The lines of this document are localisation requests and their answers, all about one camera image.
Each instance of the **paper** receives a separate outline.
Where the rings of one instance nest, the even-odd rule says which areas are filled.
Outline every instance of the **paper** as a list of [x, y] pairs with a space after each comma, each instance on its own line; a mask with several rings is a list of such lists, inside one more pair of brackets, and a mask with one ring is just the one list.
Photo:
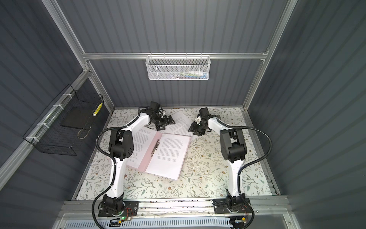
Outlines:
[[177, 180], [189, 142], [189, 136], [163, 134], [146, 172]]
[[141, 160], [144, 158], [144, 155], [147, 152], [147, 149], [149, 148], [155, 134], [155, 130], [142, 127], [132, 136], [134, 141], [134, 151], [131, 157], [128, 158], [128, 166], [133, 168], [139, 167]]
[[190, 136], [191, 141], [198, 138], [193, 132], [188, 132], [189, 127], [191, 127], [192, 121], [189, 120], [183, 113], [176, 113], [172, 115], [175, 125], [168, 125], [165, 130], [160, 130], [160, 133], [166, 134], [179, 134], [184, 136]]

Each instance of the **enclosure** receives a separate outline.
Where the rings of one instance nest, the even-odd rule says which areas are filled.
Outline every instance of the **enclosure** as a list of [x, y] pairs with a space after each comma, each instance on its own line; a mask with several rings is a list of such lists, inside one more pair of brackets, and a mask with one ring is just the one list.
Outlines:
[[[0, 0], [0, 12], [2, 227], [97, 228], [112, 167], [96, 138], [155, 101], [271, 137], [242, 175], [250, 228], [363, 228], [365, 1]], [[266, 153], [263, 135], [243, 135], [245, 163]], [[116, 228], [232, 227], [243, 214], [212, 203], [227, 195], [221, 150], [215, 132], [192, 140], [178, 180], [128, 167], [123, 200], [139, 207]]]

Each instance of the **floral pattern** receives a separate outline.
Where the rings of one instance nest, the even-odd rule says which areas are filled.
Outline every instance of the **floral pattern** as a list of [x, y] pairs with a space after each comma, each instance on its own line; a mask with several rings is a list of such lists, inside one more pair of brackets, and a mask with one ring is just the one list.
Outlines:
[[[165, 109], [169, 115], [182, 112], [192, 121], [198, 108]], [[240, 108], [209, 108], [211, 114], [220, 115], [230, 125], [245, 125]], [[108, 127], [123, 126], [132, 120], [137, 110], [115, 110]], [[248, 153], [245, 162], [257, 159], [248, 130], [243, 130]], [[110, 132], [102, 137], [101, 148], [108, 151]], [[220, 197], [226, 196], [228, 166], [220, 150], [220, 137], [213, 132], [192, 140], [178, 180], [142, 173], [127, 167], [124, 175], [124, 199]], [[94, 156], [77, 200], [94, 199], [108, 187], [111, 162], [100, 152]], [[247, 167], [243, 172], [243, 188], [248, 196], [272, 195], [260, 163]]]

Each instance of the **black mounting plate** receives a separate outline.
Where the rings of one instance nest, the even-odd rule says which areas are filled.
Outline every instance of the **black mounting plate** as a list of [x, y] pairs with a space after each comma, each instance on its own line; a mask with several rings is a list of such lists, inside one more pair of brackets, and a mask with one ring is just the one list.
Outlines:
[[[246, 202], [250, 204], [250, 200], [248, 198], [245, 198]], [[220, 199], [213, 199], [213, 202], [216, 201], [218, 203], [217, 207], [214, 207], [215, 214], [231, 214], [232, 212], [229, 211], [229, 209], [226, 207], [226, 199], [220, 198]], [[250, 213], [250, 208], [247, 206], [243, 206], [239, 209], [236, 213]]]
[[[132, 216], [136, 216], [137, 215], [137, 210], [138, 210], [138, 201], [124, 201], [124, 206], [128, 207], [132, 210]], [[121, 216], [127, 216], [127, 211], [125, 210]], [[128, 216], [131, 216], [131, 211], [128, 210]], [[111, 213], [106, 212], [106, 211], [99, 211], [98, 213], [98, 217], [114, 217]]]

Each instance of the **yellow connector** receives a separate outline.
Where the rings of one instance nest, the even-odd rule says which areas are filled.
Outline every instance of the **yellow connector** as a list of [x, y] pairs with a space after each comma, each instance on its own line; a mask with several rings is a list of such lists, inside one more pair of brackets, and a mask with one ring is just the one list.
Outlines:
[[103, 103], [100, 103], [98, 108], [94, 111], [93, 116], [97, 116], [98, 112], [100, 111], [100, 108], [102, 108]]

